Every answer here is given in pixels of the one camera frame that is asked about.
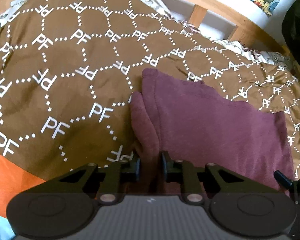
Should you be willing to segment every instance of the maroon fabric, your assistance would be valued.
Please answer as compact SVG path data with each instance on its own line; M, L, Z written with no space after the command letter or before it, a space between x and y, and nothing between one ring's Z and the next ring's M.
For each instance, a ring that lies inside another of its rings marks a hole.
M144 187L158 172L160 150L198 167L217 163L275 189L280 189L275 170L292 179L283 112L257 111L247 102L222 98L201 82L181 81L156 69L143 70L142 77L142 94L133 93L130 107L142 145Z

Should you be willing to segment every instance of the orange cloth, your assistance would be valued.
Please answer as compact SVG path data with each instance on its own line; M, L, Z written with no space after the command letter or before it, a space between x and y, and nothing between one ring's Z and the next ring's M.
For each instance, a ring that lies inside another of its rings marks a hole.
M18 193L45 182L0 155L0 216L6 216L9 201Z

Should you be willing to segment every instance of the silver screw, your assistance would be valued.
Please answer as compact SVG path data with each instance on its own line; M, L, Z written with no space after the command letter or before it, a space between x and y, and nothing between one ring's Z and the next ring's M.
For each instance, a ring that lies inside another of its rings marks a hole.
M199 194L189 194L187 199L191 202L200 202L202 200L202 196Z
M113 201L115 201L115 195L103 194L103 195L101 195L100 200L103 202L113 202Z

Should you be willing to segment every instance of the patterned bedsheet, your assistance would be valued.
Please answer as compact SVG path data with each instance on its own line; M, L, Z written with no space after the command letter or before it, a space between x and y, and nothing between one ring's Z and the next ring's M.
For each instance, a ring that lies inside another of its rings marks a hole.
M132 158L130 95L146 67L284 111L300 178L300 84L280 60L259 57L140 0L29 0L0 29L0 215L21 190Z

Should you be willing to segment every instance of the folded purple cloth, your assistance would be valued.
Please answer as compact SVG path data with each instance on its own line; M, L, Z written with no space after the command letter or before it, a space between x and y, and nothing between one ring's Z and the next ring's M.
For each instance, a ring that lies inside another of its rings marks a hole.
M280 189L275 170L293 177L283 112L257 111L244 101L222 98L204 83L156 69L143 70L142 77L142 93L134 92L130 103L143 171L136 191L149 189L161 150L198 167L217 163L275 189ZM174 190L165 186L168 193Z

